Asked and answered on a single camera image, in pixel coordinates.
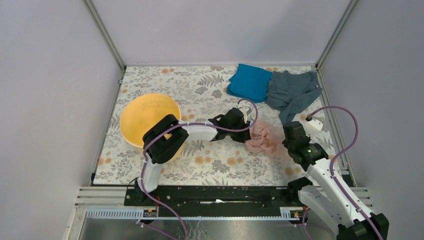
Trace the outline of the pink plastic trash bag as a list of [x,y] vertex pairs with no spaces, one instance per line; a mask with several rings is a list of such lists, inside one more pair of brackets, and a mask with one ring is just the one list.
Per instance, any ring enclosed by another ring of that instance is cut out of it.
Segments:
[[282,128],[275,127],[263,120],[250,128],[250,139],[245,142],[246,148],[251,153],[263,153],[270,158],[290,160],[288,150],[283,146],[285,140]]

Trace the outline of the yellow plastic trash bin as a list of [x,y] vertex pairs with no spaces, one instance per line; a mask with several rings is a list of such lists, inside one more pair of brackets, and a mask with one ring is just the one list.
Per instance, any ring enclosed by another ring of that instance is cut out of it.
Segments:
[[121,135],[142,154],[143,136],[169,114],[173,114],[177,120],[182,116],[178,104],[171,97],[161,93],[139,96],[123,109],[119,120]]

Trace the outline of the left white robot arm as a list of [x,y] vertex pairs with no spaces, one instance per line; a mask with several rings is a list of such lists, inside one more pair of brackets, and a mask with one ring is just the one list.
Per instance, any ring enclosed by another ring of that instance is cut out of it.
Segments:
[[188,122],[178,120],[173,114],[166,115],[142,138],[145,163],[137,179],[139,189],[136,192],[136,199],[144,206],[154,202],[154,191],[158,187],[163,165],[176,157],[185,143],[216,142],[226,137],[238,143],[245,143],[250,139],[252,126],[245,114],[235,107],[226,114],[201,122]]

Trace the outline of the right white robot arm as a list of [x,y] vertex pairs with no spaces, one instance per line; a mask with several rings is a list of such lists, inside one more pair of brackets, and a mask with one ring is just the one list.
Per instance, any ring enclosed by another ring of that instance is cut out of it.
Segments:
[[329,155],[318,143],[312,143],[303,125],[290,122],[283,126],[282,142],[293,161],[307,177],[287,185],[287,201],[306,205],[331,229],[338,240],[385,240],[389,221],[383,213],[374,213],[359,199],[336,171]]

